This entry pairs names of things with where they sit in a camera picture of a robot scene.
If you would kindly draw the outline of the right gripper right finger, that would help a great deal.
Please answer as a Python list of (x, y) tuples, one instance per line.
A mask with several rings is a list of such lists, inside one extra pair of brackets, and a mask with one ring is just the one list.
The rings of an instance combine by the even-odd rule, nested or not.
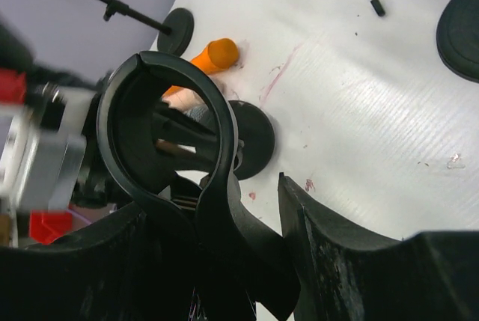
[(278, 179), (281, 229), (299, 277), (296, 320), (476, 320), (478, 233), (403, 241), (368, 230)]

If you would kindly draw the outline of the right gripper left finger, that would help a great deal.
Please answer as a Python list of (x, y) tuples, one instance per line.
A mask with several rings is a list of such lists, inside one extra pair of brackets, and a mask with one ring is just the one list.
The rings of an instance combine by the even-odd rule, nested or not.
[(184, 247), (130, 204), (50, 245), (1, 248), (2, 320), (187, 320)]

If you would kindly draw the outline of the silver glitter microphone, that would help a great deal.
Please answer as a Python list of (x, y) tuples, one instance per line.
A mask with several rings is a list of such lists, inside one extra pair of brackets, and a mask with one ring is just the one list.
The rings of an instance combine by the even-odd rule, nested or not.
[(195, 106), (191, 108), (186, 112), (186, 116), (190, 117), (194, 121), (199, 122), (205, 127), (213, 128), (215, 126), (214, 114), (206, 105)]

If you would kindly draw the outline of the pink microphone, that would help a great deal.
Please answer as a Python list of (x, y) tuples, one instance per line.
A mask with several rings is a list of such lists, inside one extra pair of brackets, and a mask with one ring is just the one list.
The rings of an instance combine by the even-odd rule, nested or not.
[(162, 95), (162, 101), (167, 103), (170, 108), (179, 111), (188, 111), (204, 104), (204, 101), (193, 90), (176, 86), (169, 88)]

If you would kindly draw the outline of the orange microphone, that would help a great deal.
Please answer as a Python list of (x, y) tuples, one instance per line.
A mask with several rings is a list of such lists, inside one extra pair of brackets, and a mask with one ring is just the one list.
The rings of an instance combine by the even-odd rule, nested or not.
[(239, 58), (240, 51), (235, 42), (222, 38), (209, 42), (189, 63), (210, 76), (230, 69)]

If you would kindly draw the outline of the black round base shock stand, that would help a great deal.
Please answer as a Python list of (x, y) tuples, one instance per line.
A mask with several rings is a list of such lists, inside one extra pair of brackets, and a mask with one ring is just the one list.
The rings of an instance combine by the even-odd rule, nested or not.
[(450, 0), (439, 18), (436, 45), (444, 65), (478, 82), (478, 0)]

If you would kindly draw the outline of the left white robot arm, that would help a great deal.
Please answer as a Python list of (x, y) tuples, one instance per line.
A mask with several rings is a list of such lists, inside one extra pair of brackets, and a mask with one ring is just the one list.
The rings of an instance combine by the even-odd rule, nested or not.
[(90, 91), (99, 91), (102, 87), (101, 82), (89, 82), (75, 73), (37, 64), (29, 48), (3, 21), (1, 21), (1, 68), (25, 72), (27, 80), (39, 85), (51, 82), (62, 87)]

